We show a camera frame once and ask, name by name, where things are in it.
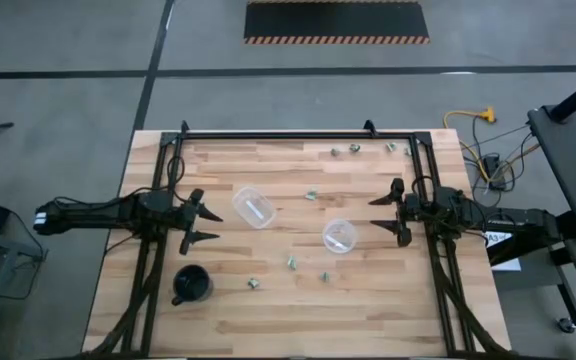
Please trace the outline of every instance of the clear plastic cup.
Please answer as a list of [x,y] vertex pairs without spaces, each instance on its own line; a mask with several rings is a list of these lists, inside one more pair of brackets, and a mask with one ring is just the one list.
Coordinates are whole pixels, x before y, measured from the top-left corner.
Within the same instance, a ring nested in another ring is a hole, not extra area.
[[322,238],[328,250],[345,254],[352,250],[357,243],[357,230],[346,220],[334,219],[324,228]]
[[245,187],[232,198],[232,205],[248,224],[255,229],[263,229],[277,216],[270,201],[259,191]]

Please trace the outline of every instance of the black metal frame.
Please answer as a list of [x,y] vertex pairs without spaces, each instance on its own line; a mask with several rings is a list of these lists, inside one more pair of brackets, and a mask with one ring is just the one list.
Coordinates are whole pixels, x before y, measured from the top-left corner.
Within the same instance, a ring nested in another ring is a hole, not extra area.
[[[187,124],[184,122],[181,132],[164,132],[161,135],[159,143],[159,152],[157,154],[157,161],[155,172],[153,175],[152,187],[161,186],[162,176],[164,173],[164,160],[167,156],[169,147],[174,146],[174,153],[181,155],[182,144],[185,140],[223,140],[223,139],[397,139],[407,140],[411,149],[411,158],[413,162],[413,169],[416,178],[424,176],[422,167],[422,158],[419,151],[419,146],[423,145],[426,150],[428,167],[430,170],[430,178],[433,185],[440,184],[439,171],[435,160],[435,154],[429,132],[378,132],[375,129],[372,121],[366,121],[363,130],[359,131],[255,131],[255,132],[200,132],[189,131]],[[178,169],[178,163],[175,163],[172,169],[172,174],[168,174],[168,192],[170,194],[170,204],[173,201],[174,190],[174,174]],[[423,200],[428,200],[428,192],[426,185],[421,181],[419,183],[420,196]],[[439,286],[439,274],[443,275],[443,268],[440,263],[440,255],[437,247],[437,238],[435,234],[430,231],[430,224],[425,223],[426,240],[428,243],[430,264],[432,267],[433,280],[435,285],[438,313],[441,321],[442,335],[446,347],[446,354],[449,357],[463,357],[464,354],[471,354],[479,358],[504,358],[500,354],[486,354],[477,353],[474,346],[472,332],[468,328],[462,316],[459,316],[461,331],[464,339],[465,350],[457,350],[455,344],[455,337],[453,334],[450,313],[447,303],[447,295],[445,290]],[[133,287],[131,290],[130,303],[128,310],[120,319],[116,329],[121,330],[121,338],[123,339],[120,352],[113,353],[112,351],[117,344],[108,344],[103,348],[103,351],[93,351],[86,353],[85,358],[95,359],[123,359],[134,357],[148,357],[150,352],[150,345],[152,340],[152,331],[156,315],[156,306],[159,287],[161,283],[161,275],[163,270],[163,260],[165,255],[165,248],[167,242],[168,228],[166,226],[158,227],[153,233],[143,234],[141,236],[142,242],[137,259],[137,266],[135,269],[135,277],[133,280]],[[154,261],[152,269],[146,277],[146,264],[149,259],[151,251],[151,244],[156,244]],[[457,264],[457,257],[455,254],[455,244],[453,242],[445,242],[446,257],[449,265],[450,281],[454,286],[455,292],[458,294],[463,303],[465,299],[463,296],[463,288],[461,278],[459,275],[459,266]],[[135,319],[139,308],[147,300],[147,308],[145,313],[144,328],[142,332],[142,339],[139,345],[139,350],[133,350],[133,337],[135,332]]]

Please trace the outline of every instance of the wooden tabletop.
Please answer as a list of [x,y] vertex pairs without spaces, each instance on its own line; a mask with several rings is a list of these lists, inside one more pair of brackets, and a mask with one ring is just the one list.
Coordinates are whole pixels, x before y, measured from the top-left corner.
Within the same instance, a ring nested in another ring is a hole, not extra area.
[[[456,132],[430,131],[442,185],[469,189]],[[135,134],[122,194],[151,185],[160,134]],[[361,150],[351,154],[350,141],[184,141],[186,174],[177,191],[185,197],[194,188],[204,189],[206,206],[224,222],[198,220],[197,230],[221,237],[191,246],[187,256],[179,254],[183,233],[170,233],[150,355],[443,355],[423,227],[410,223],[412,244],[398,248],[391,233],[369,224],[394,219],[395,207],[368,202],[385,195],[394,177],[402,177],[407,190],[414,179],[406,144],[397,141],[398,149],[389,152],[387,142],[357,141]],[[333,157],[333,147],[341,155]],[[259,190],[276,207],[277,217],[263,230],[249,226],[232,206],[233,195],[245,186]],[[313,187],[315,201],[305,198]],[[321,236],[326,223],[337,218],[350,221],[359,234],[356,247],[343,255],[326,249]],[[113,231],[108,246],[128,235]],[[84,350],[98,345],[127,307],[138,248],[138,240],[131,240],[106,256]],[[481,238],[458,240],[457,255],[468,305],[495,340],[509,348]],[[290,256],[296,270],[287,265]],[[204,302],[172,306],[173,277],[188,264],[208,270],[214,292]],[[327,283],[319,278],[323,272],[330,274]],[[248,287],[251,277],[259,280],[259,288]]]

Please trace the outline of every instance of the yellow and black stripe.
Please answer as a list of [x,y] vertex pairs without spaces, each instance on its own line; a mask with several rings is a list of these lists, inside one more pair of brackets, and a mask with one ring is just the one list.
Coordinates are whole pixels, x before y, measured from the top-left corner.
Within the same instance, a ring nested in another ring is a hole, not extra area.
[[244,39],[248,45],[425,45],[427,36],[253,36]]
[[[334,14],[335,21],[326,21]],[[244,42],[250,45],[430,43],[413,0],[250,0]]]

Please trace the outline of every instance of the gray floor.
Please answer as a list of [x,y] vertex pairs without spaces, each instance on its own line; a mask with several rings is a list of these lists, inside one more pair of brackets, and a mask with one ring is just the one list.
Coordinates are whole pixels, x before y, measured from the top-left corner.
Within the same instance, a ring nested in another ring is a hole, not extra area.
[[[146,69],[163,0],[0,0],[0,71]],[[428,46],[261,46],[241,42],[245,1],[178,0],[161,68],[576,64],[576,0],[422,0]],[[31,222],[57,195],[113,197],[121,179],[141,79],[0,80],[0,204]],[[495,107],[483,140],[521,126],[526,112],[576,89],[576,73],[160,79],[146,129],[435,128],[443,113]],[[471,121],[451,120],[471,142]],[[527,131],[491,142],[506,154]],[[541,152],[513,193],[513,207],[567,209]],[[0,359],[76,353],[101,263],[105,231],[42,238],[48,260],[31,297],[0,313]],[[573,287],[576,276],[571,271]],[[20,274],[20,291],[27,274]],[[556,288],[500,289],[513,348],[576,359],[576,333]]]

